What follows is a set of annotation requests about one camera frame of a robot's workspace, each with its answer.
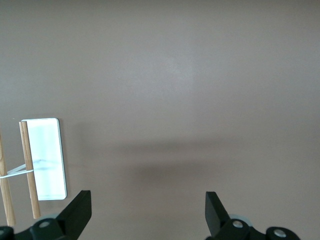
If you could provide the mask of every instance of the white rectangular panel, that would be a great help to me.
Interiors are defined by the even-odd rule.
[[[39,200],[62,200],[67,187],[57,118],[25,119]]]

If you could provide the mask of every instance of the wooden stick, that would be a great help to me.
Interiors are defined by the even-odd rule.
[[[32,162],[32,155],[31,155],[31,149],[30,149],[30,140],[29,140],[27,122],[21,121],[21,122],[19,122],[19,126],[20,126],[22,148],[23,148],[23,155],[24,155],[24,161],[25,161],[25,169],[27,171],[33,170],[34,165]],[[37,194],[35,172],[34,171],[28,172],[26,174],[26,176],[28,179],[28,186],[29,186],[29,192],[30,192],[33,218],[37,219],[41,216],[41,214],[40,214],[39,200],[38,200],[38,194]]]
[[[2,139],[0,134],[0,177],[6,176],[7,167],[5,162],[4,148],[2,145]],[[16,216],[14,211],[14,205],[12,203],[11,191],[9,186],[8,178],[0,179],[1,193],[4,205],[4,211],[6,216],[6,222],[8,226],[13,227],[16,225]]]

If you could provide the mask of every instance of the wooden dowel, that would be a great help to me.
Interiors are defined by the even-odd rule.
[[[25,169],[27,171],[33,170],[34,165],[32,162],[27,122],[21,121],[19,122],[19,126],[20,126],[21,141],[22,141],[23,155],[24,155],[24,161],[25,161]],[[38,194],[37,194],[35,172],[34,171],[28,172],[26,175],[28,179],[33,218],[37,219],[41,216],[41,214],[40,214],[40,206],[39,206],[39,200],[38,200]]]
[[[2,145],[2,139],[0,134],[0,177],[6,176],[7,167],[5,162],[4,149]],[[11,191],[8,178],[0,178],[1,194],[3,199],[4,211],[6,216],[6,222],[8,226],[13,227],[16,225],[16,216],[14,211],[14,205],[12,203]]]

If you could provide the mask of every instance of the gray wall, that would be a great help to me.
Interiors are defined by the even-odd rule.
[[[80,239],[201,240],[205,191],[264,232],[319,238],[320,2],[0,1],[0,123],[61,121]],[[21,231],[25,176],[10,180]],[[5,225],[0,206],[0,225]]]

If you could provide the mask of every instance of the black robotic arm part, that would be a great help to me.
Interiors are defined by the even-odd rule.
[[[211,233],[206,240],[300,240],[284,227],[269,227],[263,234],[240,219],[231,219],[215,192],[205,195],[205,220]]]
[[[91,215],[91,192],[83,190],[56,218],[40,220],[16,234],[12,227],[0,226],[0,240],[77,240]],[[300,240],[283,227],[270,227],[263,234],[240,219],[231,219],[215,192],[206,193],[205,219],[211,233],[206,240]]]
[[[0,240],[77,240],[91,215],[91,192],[83,190],[56,218],[42,219],[17,234],[0,226]]]

